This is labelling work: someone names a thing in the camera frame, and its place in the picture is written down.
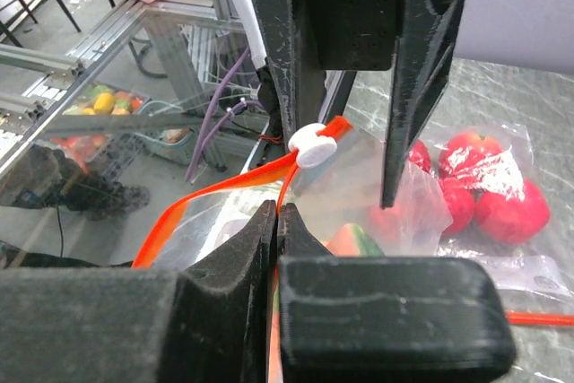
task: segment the concrete floor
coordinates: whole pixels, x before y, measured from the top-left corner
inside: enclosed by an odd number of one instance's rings
[[[74,11],[74,18],[82,28],[77,33],[54,0],[47,0],[34,15],[39,24],[26,19],[14,32],[26,48],[48,53],[64,54],[89,34],[90,30],[110,10],[108,0],[91,0]],[[146,67],[162,72],[161,65],[151,53],[145,59]],[[0,88],[4,92],[21,93],[41,75],[0,65]],[[99,79],[123,89],[144,93],[155,99],[173,98],[168,80],[154,80],[141,74],[129,51],[120,53],[100,75]],[[220,181],[241,170],[245,161],[228,157],[228,169],[218,173],[211,168],[191,186],[183,181],[185,167],[161,158],[140,154],[124,172],[120,181],[126,185],[145,185],[152,192],[150,204],[127,216],[118,215],[103,221],[91,222],[83,215],[62,209],[65,238],[64,256],[77,257],[106,265],[131,260],[140,248],[151,227],[161,213],[174,201],[192,191]],[[4,232],[0,239],[29,251],[58,254],[60,236],[54,209],[22,210],[0,208],[0,225]]]

